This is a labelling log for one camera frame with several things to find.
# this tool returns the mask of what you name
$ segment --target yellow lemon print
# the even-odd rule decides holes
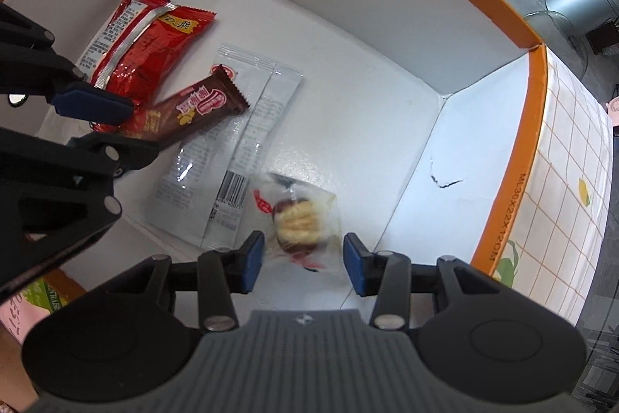
[[[580,195],[583,205],[589,207],[591,205],[591,197],[587,190],[587,183],[584,182],[583,179],[578,179],[578,194]]]

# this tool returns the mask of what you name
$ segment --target snack package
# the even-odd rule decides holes
[[[208,131],[233,114],[250,108],[220,65],[208,78],[134,114],[119,134],[156,141],[165,149],[198,130]]]
[[[214,19],[215,13],[170,0],[123,0],[77,66],[90,84],[131,98],[138,112]],[[113,132],[116,127],[93,129]]]
[[[303,75],[278,64],[259,98],[219,187],[202,249],[231,249],[248,201],[250,176],[258,172],[268,135],[279,122]]]
[[[341,265],[340,213],[333,193],[274,173],[255,176],[252,187],[255,209],[244,227],[265,234],[268,257],[315,271]]]
[[[250,111],[201,132],[181,146],[147,202],[146,218],[150,224],[185,242],[200,245],[234,149],[275,63],[240,48],[220,46],[213,67],[221,65],[225,69],[249,102]]]

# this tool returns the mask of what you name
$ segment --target wrapped cookie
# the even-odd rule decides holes
[[[274,173],[257,176],[253,182],[269,255],[311,270],[341,262],[342,234],[333,193]]]

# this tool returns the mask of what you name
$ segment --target clear plastic package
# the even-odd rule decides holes
[[[148,200],[150,224],[199,246],[228,165],[276,62],[222,44],[213,67],[222,65],[250,103],[250,110],[197,134],[182,145]]]
[[[340,213],[333,193],[266,173],[253,178],[252,194],[258,212],[246,224],[264,232],[268,257],[317,271],[341,263]]]
[[[303,75],[278,64],[259,98],[225,173],[209,222],[202,249],[234,247],[234,239],[248,202],[250,176],[262,162],[268,135],[279,122]]]

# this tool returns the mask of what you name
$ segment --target silver trash can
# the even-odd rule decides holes
[[[585,34],[619,16],[619,0],[546,0],[546,9],[561,13],[578,34]]]

